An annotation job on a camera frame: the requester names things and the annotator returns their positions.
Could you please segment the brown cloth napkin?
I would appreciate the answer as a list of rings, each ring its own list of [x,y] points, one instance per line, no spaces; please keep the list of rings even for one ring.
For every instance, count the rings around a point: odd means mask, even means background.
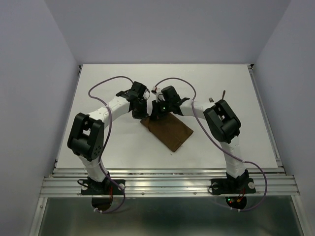
[[[171,113],[157,120],[144,118],[140,123],[172,152],[176,152],[193,134],[192,129]]]

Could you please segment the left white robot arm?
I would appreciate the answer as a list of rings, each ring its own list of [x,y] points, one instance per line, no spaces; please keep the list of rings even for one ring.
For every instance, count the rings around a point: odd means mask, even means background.
[[[91,95],[103,107],[89,114],[78,113],[74,118],[67,146],[82,161],[88,178],[93,181],[93,189],[99,194],[106,193],[110,183],[109,173],[101,161],[109,140],[104,138],[105,128],[108,128],[110,135],[113,121],[127,113],[131,113],[134,119],[148,117],[145,96],[147,91],[142,83],[133,82],[130,89],[118,92],[109,103]]]

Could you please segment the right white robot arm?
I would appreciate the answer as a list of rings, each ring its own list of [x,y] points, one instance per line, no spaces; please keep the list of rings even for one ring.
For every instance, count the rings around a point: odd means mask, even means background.
[[[208,137],[224,153],[226,162],[227,188],[237,192],[244,187],[244,179],[249,177],[244,161],[240,158],[239,135],[241,122],[229,104],[221,99],[213,105],[200,103],[193,98],[181,98],[173,86],[163,89],[153,87],[152,93],[156,96],[152,101],[151,120],[166,118],[170,114],[183,117],[195,117],[208,124],[211,135]]]

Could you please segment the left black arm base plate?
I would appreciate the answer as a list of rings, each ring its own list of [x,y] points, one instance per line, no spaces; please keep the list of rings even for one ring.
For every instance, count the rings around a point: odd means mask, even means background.
[[[86,178],[77,180],[77,183],[81,186],[81,195],[83,196],[123,195],[123,191],[108,179],[105,179],[103,182],[97,182]]]

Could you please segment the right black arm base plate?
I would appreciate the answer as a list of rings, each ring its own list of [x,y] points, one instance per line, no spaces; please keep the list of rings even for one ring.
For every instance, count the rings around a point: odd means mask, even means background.
[[[248,178],[244,181],[231,180],[227,178],[214,178],[211,179],[211,185],[208,187],[208,192],[212,195],[218,196],[221,194],[246,194],[256,193],[255,184],[252,178]]]

